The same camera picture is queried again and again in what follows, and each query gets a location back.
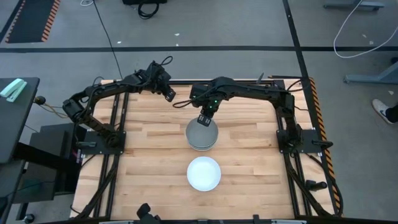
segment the person's foot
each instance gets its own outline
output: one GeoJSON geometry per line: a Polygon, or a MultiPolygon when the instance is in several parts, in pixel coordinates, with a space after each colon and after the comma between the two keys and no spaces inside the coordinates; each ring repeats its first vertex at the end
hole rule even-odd
{"type": "Polygon", "coordinates": [[[386,110],[389,108],[388,106],[386,106],[383,102],[381,102],[381,101],[378,100],[378,99],[372,100],[372,106],[373,106],[373,109],[376,111],[376,113],[377,113],[378,115],[380,115],[380,117],[381,117],[385,122],[387,122],[387,123],[389,123],[389,124],[392,124],[392,122],[390,122],[390,121],[387,119],[387,116],[386,116],[386,110]]]}

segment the white bowl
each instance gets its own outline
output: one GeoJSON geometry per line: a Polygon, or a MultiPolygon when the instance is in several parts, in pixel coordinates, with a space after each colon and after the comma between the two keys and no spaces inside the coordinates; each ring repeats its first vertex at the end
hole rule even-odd
{"type": "Polygon", "coordinates": [[[214,159],[201,156],[189,164],[187,177],[194,189],[206,192],[217,187],[221,179],[221,169],[214,159]]]}

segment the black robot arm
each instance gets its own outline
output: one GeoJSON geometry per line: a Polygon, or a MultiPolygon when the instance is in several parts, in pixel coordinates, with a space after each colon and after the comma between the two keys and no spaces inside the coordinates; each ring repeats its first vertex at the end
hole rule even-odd
{"type": "Polygon", "coordinates": [[[120,93],[141,93],[143,90],[162,94],[171,102],[175,92],[168,85],[171,76],[164,70],[162,65],[152,62],[147,70],[139,70],[123,80],[113,81],[109,84],[94,85],[87,87],[84,91],[74,94],[70,99],[63,102],[63,110],[75,124],[85,124],[96,131],[110,147],[118,144],[118,135],[110,124],[103,124],[91,114],[95,104],[103,98],[120,93]],[[87,98],[84,107],[81,100],[87,98]]]}
{"type": "Polygon", "coordinates": [[[201,106],[198,122],[209,126],[221,102],[232,97],[269,101],[277,115],[285,119],[287,134],[284,142],[288,147],[302,142],[302,129],[294,116],[294,96],[277,86],[244,85],[227,77],[215,78],[207,85],[195,84],[192,86],[190,99],[194,107],[201,106]]]}

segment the floor mat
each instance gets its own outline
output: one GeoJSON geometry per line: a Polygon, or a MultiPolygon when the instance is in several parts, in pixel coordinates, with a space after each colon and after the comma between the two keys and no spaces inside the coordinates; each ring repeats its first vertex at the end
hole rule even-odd
{"type": "Polygon", "coordinates": [[[6,43],[47,41],[59,7],[60,0],[23,0],[6,43]]]}

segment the white cable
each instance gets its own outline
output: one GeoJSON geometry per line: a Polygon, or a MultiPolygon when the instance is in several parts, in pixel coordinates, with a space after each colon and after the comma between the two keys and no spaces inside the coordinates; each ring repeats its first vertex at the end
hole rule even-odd
{"type": "Polygon", "coordinates": [[[382,43],[380,46],[375,47],[375,48],[373,48],[373,49],[371,49],[371,50],[368,50],[368,51],[366,51],[366,52],[362,52],[362,53],[360,53],[360,54],[352,55],[352,56],[342,56],[342,55],[338,54],[338,53],[337,53],[337,50],[336,50],[336,40],[337,40],[338,36],[340,35],[341,30],[343,30],[344,26],[346,25],[347,20],[349,19],[349,17],[354,13],[354,11],[359,7],[359,5],[361,5],[362,2],[363,2],[363,0],[361,0],[361,1],[358,3],[358,5],[354,8],[354,10],[347,16],[347,19],[344,21],[343,25],[341,25],[340,30],[338,31],[338,33],[337,33],[337,35],[336,35],[336,37],[335,37],[335,40],[333,41],[333,48],[334,48],[334,50],[335,50],[335,53],[337,54],[337,56],[339,56],[339,57],[341,57],[341,58],[355,58],[355,57],[358,57],[358,56],[360,56],[360,55],[364,55],[364,54],[367,54],[367,53],[372,52],[372,51],[374,51],[374,50],[377,50],[377,49],[381,48],[382,46],[384,46],[386,43],[388,43],[388,42],[395,36],[395,34],[396,34],[397,31],[398,31],[398,26],[397,26],[397,28],[395,29],[394,33],[392,33],[392,35],[390,36],[390,38],[388,38],[388,40],[386,40],[386,41],[385,41],[384,43],[382,43]]]}
{"type": "Polygon", "coordinates": [[[90,6],[90,5],[92,5],[92,3],[94,2],[94,0],[91,0],[90,3],[88,3],[88,4],[83,4],[83,2],[85,2],[85,1],[88,1],[88,0],[81,0],[80,5],[81,5],[81,6],[90,6]]]}

